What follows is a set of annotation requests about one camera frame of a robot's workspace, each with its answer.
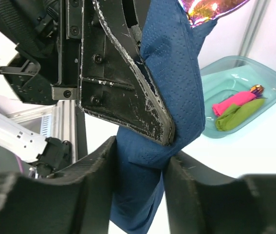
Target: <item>teal plastic tub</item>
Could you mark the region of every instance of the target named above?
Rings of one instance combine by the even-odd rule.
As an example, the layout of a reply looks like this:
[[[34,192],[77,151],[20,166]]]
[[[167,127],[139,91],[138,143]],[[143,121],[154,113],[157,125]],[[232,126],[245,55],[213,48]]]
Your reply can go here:
[[[252,59],[229,56],[201,69],[204,92],[206,127],[203,134],[222,138],[237,132],[276,103],[276,72]],[[212,105],[220,103],[240,91],[249,91],[256,84],[264,87],[265,104],[237,128],[221,132],[215,126],[217,119]]]

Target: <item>blue towel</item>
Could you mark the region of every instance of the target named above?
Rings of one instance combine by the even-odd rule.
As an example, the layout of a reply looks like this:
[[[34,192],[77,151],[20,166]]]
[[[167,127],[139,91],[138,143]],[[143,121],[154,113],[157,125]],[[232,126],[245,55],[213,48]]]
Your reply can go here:
[[[117,133],[118,187],[111,221],[128,234],[146,234],[162,200],[162,170],[205,127],[198,54],[216,21],[190,28],[178,0],[152,0],[141,54],[176,125],[175,141],[161,146],[123,127]]]

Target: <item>iridescent object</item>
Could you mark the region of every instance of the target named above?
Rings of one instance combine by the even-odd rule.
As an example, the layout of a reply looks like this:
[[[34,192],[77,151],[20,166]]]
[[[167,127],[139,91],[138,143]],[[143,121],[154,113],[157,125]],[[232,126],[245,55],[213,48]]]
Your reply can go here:
[[[249,0],[178,0],[192,27],[237,10]]]
[[[264,87],[260,84],[254,85],[251,87],[250,92],[255,94],[257,97],[260,97],[264,91]]]

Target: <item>folded fabric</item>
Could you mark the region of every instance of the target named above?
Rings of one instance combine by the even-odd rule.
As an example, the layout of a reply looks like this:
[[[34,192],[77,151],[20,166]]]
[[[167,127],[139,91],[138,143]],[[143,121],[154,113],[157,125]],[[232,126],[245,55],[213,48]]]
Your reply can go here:
[[[242,106],[242,105],[248,103],[249,101],[254,100],[256,97],[257,97],[256,94],[253,94],[250,91],[242,91],[242,92],[235,94],[234,96],[231,96],[230,98],[224,100],[221,103],[213,104],[212,110],[215,113],[215,115],[219,117],[232,104],[235,104],[237,106]]]
[[[218,131],[230,131],[241,123],[243,123],[249,116],[256,112],[265,102],[265,99],[255,99],[242,106],[232,104],[228,109],[216,120],[216,128]]]

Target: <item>pink cloth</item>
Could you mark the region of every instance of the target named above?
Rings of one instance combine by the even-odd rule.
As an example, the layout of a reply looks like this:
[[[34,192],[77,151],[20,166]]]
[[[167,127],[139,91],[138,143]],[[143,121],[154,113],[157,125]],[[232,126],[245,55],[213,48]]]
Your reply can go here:
[[[242,106],[252,100],[254,100],[257,96],[250,91],[242,91],[234,96],[231,96],[230,98],[224,100],[223,102],[219,104],[213,104],[212,110],[214,111],[216,116],[220,116],[223,114],[223,112],[229,108],[232,104],[235,104],[237,106]]]

